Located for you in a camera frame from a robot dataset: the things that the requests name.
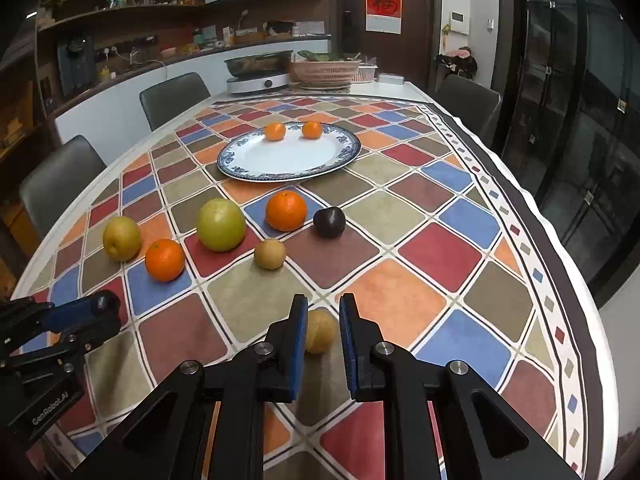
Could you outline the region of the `small brown pear front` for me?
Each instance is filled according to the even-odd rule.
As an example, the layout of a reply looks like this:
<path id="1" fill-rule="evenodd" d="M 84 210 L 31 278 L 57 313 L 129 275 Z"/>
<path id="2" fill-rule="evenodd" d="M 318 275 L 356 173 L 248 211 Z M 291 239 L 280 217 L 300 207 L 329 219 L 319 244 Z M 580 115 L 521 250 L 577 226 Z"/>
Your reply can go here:
<path id="1" fill-rule="evenodd" d="M 320 354 L 331 348 L 337 335 L 334 316 L 326 309 L 314 309 L 308 313 L 305 350 Z"/>

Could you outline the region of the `small brown pear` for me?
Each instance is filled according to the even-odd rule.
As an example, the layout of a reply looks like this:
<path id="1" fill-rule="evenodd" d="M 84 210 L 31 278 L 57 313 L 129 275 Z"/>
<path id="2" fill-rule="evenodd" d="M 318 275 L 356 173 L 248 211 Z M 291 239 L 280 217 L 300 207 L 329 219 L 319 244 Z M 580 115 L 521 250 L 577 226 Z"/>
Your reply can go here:
<path id="1" fill-rule="evenodd" d="M 305 350 L 320 354 L 331 348 L 337 335 L 334 316 L 326 309 L 314 309 L 308 313 Z"/>
<path id="2" fill-rule="evenodd" d="M 255 264 L 264 270 L 274 271 L 280 269 L 285 259 L 286 248 L 276 238 L 263 240 L 254 249 Z"/>

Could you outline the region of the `yellow pear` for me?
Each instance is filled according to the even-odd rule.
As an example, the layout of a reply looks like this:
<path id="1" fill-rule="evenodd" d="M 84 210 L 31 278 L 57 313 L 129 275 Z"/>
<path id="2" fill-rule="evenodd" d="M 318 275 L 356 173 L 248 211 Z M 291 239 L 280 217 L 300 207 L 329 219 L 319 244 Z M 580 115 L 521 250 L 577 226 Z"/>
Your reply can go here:
<path id="1" fill-rule="evenodd" d="M 137 255 L 142 245 L 140 228 L 128 217 L 114 217 L 103 230 L 103 247 L 114 261 L 126 262 Z"/>

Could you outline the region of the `large green apple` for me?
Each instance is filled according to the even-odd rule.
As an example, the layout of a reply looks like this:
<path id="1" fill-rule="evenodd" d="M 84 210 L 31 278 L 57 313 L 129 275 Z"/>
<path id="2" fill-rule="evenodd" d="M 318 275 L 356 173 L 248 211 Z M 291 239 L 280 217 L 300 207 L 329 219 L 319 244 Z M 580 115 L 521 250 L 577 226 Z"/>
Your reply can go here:
<path id="1" fill-rule="evenodd" d="M 246 235 L 246 221 L 242 210 L 231 200 L 209 200 L 198 211 L 196 234 L 203 246 L 213 252 L 234 249 Z"/>

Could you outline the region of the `small orange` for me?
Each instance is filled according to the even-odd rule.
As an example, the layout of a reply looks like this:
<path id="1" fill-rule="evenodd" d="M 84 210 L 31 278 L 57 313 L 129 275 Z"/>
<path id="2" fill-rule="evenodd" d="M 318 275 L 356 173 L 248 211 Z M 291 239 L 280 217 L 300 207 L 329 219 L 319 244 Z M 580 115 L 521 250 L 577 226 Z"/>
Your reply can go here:
<path id="1" fill-rule="evenodd" d="M 144 264 L 146 272 L 153 280 L 168 283 L 182 273 L 186 257 L 177 242 L 161 238 L 153 242 L 146 251 Z"/>

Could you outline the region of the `dark purple plum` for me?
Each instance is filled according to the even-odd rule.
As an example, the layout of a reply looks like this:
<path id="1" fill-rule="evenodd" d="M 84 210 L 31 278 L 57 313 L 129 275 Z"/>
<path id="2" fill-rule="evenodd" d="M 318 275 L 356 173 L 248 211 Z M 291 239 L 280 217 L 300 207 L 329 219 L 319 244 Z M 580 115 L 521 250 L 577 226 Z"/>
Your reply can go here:
<path id="1" fill-rule="evenodd" d="M 345 231 L 345 214 L 338 207 L 319 209 L 314 214 L 314 228 L 321 237 L 337 238 Z"/>

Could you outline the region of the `grey chair near left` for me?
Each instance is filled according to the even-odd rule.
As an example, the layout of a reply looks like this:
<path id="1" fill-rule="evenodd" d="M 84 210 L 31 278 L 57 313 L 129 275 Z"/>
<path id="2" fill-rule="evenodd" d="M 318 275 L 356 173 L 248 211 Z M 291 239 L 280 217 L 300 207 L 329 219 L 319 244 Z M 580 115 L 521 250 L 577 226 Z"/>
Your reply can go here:
<path id="1" fill-rule="evenodd" d="M 74 136 L 27 176 L 18 194 L 40 240 L 105 168 L 87 139 Z"/>

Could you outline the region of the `grey chair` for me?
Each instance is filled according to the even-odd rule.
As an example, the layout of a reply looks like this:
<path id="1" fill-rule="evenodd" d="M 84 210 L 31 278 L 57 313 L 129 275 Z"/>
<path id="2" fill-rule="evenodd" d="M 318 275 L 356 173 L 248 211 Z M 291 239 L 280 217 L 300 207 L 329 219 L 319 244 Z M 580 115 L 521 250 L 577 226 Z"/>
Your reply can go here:
<path id="1" fill-rule="evenodd" d="M 27 176 L 18 194 L 40 240 L 105 168 L 87 139 L 74 136 Z"/>
<path id="2" fill-rule="evenodd" d="M 187 73 L 143 90 L 139 100 L 150 129 L 154 131 L 209 97 L 201 76 Z"/>
<path id="3" fill-rule="evenodd" d="M 457 75 L 449 75 L 439 85 L 434 100 L 462 121 L 487 146 L 494 140 L 502 95 L 495 90 Z"/>

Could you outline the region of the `colourful checkered tablecloth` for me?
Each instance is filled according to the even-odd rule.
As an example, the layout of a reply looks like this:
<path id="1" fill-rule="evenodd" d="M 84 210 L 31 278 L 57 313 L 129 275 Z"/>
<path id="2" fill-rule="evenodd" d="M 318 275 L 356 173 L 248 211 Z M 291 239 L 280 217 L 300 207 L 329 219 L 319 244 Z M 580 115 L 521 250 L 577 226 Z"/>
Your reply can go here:
<path id="1" fill-rule="evenodd" d="M 265 220 L 275 183 L 224 176 L 220 151 L 272 122 L 323 122 L 358 136 L 345 168 L 291 185 L 310 214 L 335 206 L 334 240 L 310 220 L 280 232 Z M 196 234 L 213 198 L 237 204 L 246 235 L 228 252 Z M 112 260 L 103 230 L 137 223 L 142 245 Z M 144 258 L 161 238 L 186 257 L 161 283 Z M 276 238 L 278 270 L 254 249 Z M 509 170 L 433 104 L 378 98 L 287 96 L 210 102 L 189 110 L 116 159 L 78 197 L 32 258 L 20 295 L 55 304 L 107 289 L 122 306 L 119 334 L 81 364 L 81 400 L 48 440 L 78 465 L 186 359 L 228 360 L 261 340 L 295 294 L 337 314 L 355 295 L 361 314 L 417 358 L 468 362 L 580 478 L 600 479 L 616 454 L 612 365 L 598 311 L 554 227 Z"/>

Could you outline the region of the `blue white oval plate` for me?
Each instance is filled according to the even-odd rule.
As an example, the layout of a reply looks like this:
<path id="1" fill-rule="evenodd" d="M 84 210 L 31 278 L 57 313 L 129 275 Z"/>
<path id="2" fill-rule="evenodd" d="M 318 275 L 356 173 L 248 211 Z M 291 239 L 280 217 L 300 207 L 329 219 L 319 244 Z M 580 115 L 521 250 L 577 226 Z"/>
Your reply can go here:
<path id="1" fill-rule="evenodd" d="M 286 122 L 277 141 L 267 139 L 265 128 L 238 136 L 218 154 L 219 171 L 244 182 L 300 181 L 342 169 L 361 151 L 358 136 L 343 127 L 320 124 L 321 136 L 307 139 L 303 125 Z"/>

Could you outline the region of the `white side counter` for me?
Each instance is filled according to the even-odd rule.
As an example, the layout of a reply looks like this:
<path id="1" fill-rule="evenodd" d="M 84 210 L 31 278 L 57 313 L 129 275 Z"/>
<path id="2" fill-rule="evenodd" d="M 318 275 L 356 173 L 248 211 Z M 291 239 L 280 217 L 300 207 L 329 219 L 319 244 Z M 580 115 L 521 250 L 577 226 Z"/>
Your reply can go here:
<path id="1" fill-rule="evenodd" d="M 53 119 L 60 141 L 83 136 L 111 164 L 152 131 L 194 105 L 227 90 L 227 62 L 278 52 L 326 53 L 331 38 L 293 38 L 191 55 L 175 63 L 153 63 L 127 78 L 116 78 Z"/>

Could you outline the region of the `grey chair far left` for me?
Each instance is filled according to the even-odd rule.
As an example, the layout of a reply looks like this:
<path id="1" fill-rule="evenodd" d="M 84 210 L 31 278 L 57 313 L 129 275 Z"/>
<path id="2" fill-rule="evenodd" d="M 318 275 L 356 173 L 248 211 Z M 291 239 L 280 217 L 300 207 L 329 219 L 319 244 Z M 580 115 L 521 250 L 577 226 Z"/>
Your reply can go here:
<path id="1" fill-rule="evenodd" d="M 201 76 L 187 73 L 143 90 L 139 100 L 150 129 L 154 131 L 209 97 Z"/>

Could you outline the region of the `black coffee machine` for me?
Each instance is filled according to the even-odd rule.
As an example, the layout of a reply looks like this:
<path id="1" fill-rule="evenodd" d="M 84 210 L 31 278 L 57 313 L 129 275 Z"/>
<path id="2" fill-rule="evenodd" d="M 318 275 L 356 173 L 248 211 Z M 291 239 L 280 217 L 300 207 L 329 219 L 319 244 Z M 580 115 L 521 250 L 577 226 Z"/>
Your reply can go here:
<path id="1" fill-rule="evenodd" d="M 58 45 L 58 72 L 63 96 L 73 96 L 96 82 L 96 60 L 90 36 Z"/>

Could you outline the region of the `grey chair right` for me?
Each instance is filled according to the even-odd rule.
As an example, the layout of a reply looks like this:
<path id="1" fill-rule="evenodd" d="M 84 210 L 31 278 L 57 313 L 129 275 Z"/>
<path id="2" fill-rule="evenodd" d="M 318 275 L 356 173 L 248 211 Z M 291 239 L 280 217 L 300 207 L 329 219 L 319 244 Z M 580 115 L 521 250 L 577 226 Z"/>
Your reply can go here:
<path id="1" fill-rule="evenodd" d="M 487 146 L 494 140 L 502 95 L 495 90 L 457 75 L 449 75 L 439 85 L 434 100 L 462 121 Z"/>

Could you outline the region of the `white induction cooker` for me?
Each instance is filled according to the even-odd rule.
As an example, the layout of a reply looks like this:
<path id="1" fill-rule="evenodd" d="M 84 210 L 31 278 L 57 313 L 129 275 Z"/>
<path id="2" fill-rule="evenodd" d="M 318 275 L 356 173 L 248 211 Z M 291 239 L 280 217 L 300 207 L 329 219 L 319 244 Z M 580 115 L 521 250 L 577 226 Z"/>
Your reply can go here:
<path id="1" fill-rule="evenodd" d="M 249 94 L 269 92 L 288 88 L 291 83 L 288 73 L 268 74 L 256 77 L 227 80 L 227 91 L 232 96 L 248 96 Z"/>

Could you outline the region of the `small white box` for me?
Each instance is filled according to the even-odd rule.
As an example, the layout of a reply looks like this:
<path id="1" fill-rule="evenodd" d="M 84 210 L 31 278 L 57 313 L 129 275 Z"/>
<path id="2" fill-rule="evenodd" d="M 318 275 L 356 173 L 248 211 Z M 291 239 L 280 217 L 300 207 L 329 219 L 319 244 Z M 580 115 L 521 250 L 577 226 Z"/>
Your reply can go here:
<path id="1" fill-rule="evenodd" d="M 398 86 L 402 86 L 405 83 L 405 78 L 399 75 L 380 73 L 378 75 L 378 82 L 380 84 L 397 84 Z"/>

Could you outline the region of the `small white basket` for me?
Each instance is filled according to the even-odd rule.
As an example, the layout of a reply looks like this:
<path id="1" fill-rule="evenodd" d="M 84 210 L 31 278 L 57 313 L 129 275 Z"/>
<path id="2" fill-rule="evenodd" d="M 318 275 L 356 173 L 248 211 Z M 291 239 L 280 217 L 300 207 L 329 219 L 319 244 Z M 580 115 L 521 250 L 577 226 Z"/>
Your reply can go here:
<path id="1" fill-rule="evenodd" d="M 375 81 L 378 66 L 375 64 L 360 63 L 356 74 L 352 77 L 352 82 L 364 84 L 365 82 Z"/>

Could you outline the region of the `pink woven basket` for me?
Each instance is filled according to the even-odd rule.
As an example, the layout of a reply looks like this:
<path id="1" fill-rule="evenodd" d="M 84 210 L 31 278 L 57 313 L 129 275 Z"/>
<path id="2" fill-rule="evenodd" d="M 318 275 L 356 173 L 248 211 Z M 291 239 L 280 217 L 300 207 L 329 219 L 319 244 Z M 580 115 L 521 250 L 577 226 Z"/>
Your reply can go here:
<path id="1" fill-rule="evenodd" d="M 358 73 L 358 61 L 297 61 L 291 63 L 295 77 L 311 87 L 337 87 L 350 84 Z"/>

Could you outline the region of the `steel pan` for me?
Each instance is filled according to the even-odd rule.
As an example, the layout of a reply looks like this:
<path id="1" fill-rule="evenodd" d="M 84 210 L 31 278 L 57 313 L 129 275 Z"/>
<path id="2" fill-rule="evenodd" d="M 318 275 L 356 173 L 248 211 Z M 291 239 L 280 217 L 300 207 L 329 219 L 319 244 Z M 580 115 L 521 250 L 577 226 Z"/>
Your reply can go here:
<path id="1" fill-rule="evenodd" d="M 232 77 L 246 79 L 286 73 L 290 69 L 292 50 L 260 55 L 242 56 L 225 60 Z"/>

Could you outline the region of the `dark wooden door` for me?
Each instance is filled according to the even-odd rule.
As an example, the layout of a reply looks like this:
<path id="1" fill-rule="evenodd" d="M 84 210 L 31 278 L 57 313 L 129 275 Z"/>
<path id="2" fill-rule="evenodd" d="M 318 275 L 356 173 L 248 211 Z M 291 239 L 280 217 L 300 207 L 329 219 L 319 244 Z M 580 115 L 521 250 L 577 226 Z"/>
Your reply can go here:
<path id="1" fill-rule="evenodd" d="M 334 50 L 375 62 L 425 90 L 433 65 L 437 0 L 335 0 Z"/>

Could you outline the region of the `red calendar poster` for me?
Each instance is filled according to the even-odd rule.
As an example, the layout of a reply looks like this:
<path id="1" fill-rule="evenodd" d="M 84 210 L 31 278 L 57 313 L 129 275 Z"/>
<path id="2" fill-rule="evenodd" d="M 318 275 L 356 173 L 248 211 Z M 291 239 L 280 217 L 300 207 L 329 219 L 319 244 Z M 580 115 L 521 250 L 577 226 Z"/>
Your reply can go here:
<path id="1" fill-rule="evenodd" d="M 402 0 L 364 0 L 364 18 L 367 32 L 400 35 Z"/>

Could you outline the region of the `glass sliding door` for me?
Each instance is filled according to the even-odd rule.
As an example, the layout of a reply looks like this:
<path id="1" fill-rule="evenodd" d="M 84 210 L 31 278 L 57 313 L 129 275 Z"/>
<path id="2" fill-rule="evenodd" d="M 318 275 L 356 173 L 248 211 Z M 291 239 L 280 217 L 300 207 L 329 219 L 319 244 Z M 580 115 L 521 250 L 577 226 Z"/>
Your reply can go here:
<path id="1" fill-rule="evenodd" d="M 510 34 L 494 137 L 597 304 L 639 262 L 639 43 L 612 0 L 500 0 Z"/>

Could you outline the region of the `white wall panel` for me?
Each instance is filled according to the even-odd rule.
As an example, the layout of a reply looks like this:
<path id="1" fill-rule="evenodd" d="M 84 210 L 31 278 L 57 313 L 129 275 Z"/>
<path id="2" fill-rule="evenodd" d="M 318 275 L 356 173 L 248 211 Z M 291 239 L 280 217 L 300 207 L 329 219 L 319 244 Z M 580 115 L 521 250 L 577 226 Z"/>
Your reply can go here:
<path id="1" fill-rule="evenodd" d="M 462 12 L 451 11 L 449 13 L 449 27 L 450 32 L 468 36 L 470 33 L 469 15 Z"/>

